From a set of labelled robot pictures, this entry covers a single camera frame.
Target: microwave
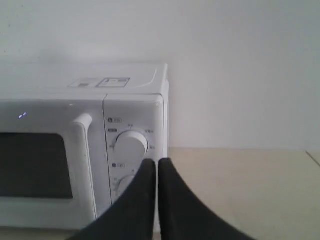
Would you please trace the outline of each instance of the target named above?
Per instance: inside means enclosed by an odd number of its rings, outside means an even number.
[[[78,230],[168,155],[167,64],[0,64],[0,226]]]

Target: knob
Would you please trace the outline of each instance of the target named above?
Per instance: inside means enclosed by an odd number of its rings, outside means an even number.
[[[120,134],[114,145],[116,159],[124,163],[141,163],[147,150],[147,139],[136,131]]]
[[[118,191],[117,191],[117,196],[119,197],[124,193],[124,191],[127,189],[127,187],[130,185],[130,183],[133,181],[135,176],[126,176],[125,178],[120,180],[119,186],[118,186]]]

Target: white dial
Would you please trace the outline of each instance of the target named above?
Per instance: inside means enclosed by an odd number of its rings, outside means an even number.
[[[136,131],[120,134],[114,146],[115,157],[120,163],[141,163],[147,150],[147,139]]]
[[[130,185],[130,183],[133,181],[135,176],[126,176],[125,178],[121,179],[119,186],[118,186],[118,191],[117,191],[117,196],[119,197],[124,193],[124,191],[127,189],[127,187]]]

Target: sticker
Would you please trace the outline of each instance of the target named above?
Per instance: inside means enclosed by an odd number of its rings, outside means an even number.
[[[103,80],[103,77],[82,77],[69,85],[68,88],[95,88]]]
[[[97,88],[124,88],[130,78],[129,77],[107,77],[103,79],[96,87]]]

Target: white wall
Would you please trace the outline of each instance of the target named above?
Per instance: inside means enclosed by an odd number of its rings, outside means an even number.
[[[166,61],[171,146],[320,149],[318,0],[0,0],[0,61]]]

